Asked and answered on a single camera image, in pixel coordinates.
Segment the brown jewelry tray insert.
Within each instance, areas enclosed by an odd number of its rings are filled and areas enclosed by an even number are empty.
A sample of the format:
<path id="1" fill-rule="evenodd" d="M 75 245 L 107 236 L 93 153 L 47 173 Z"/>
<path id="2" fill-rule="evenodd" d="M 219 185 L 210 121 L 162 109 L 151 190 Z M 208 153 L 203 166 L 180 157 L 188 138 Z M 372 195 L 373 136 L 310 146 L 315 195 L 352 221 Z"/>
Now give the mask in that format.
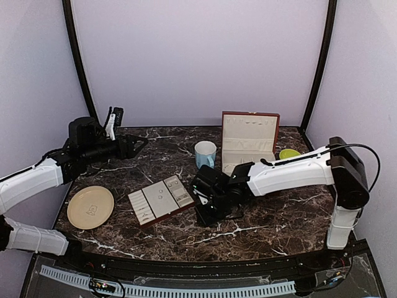
<path id="1" fill-rule="evenodd" d="M 135 191 L 128 198 L 141 228 L 147 228 L 195 205 L 176 175 Z"/>

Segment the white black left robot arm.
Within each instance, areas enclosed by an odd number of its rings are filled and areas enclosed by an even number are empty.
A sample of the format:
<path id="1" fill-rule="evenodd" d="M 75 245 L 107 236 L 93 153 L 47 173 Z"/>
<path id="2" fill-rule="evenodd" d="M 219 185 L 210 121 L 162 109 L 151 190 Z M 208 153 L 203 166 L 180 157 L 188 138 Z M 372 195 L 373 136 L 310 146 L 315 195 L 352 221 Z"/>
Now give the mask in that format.
<path id="1" fill-rule="evenodd" d="M 75 271 L 87 266 L 87 256 L 71 246 L 75 242 L 72 238 L 57 230 L 16 222 L 5 214 L 30 197 L 74 181 L 93 163 L 136 157 L 148 139 L 116 135 L 121 118 L 117 112 L 111 112 L 104 126 L 93 117 L 75 119 L 68 125 L 68 138 L 61 148 L 48 151 L 36 164 L 1 179 L 2 251 L 15 249 L 63 256 Z"/>

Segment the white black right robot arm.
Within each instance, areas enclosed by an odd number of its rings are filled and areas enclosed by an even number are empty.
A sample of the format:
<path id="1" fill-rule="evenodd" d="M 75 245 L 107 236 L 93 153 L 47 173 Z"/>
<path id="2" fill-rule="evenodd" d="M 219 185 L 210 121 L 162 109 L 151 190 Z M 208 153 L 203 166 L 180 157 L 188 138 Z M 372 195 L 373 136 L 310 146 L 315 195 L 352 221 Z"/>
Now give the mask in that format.
<path id="1" fill-rule="evenodd" d="M 225 174 L 207 165 L 201 166 L 192 180 L 193 193 L 204 225 L 209 226 L 230 215 L 233 207 L 249 197 L 304 186 L 327 185 L 336 191 L 326 248 L 317 254 L 316 263 L 330 269 L 341 258 L 350 232 L 370 195 L 362 160 L 341 137 L 332 137 L 328 145 L 284 160 L 247 162 Z"/>

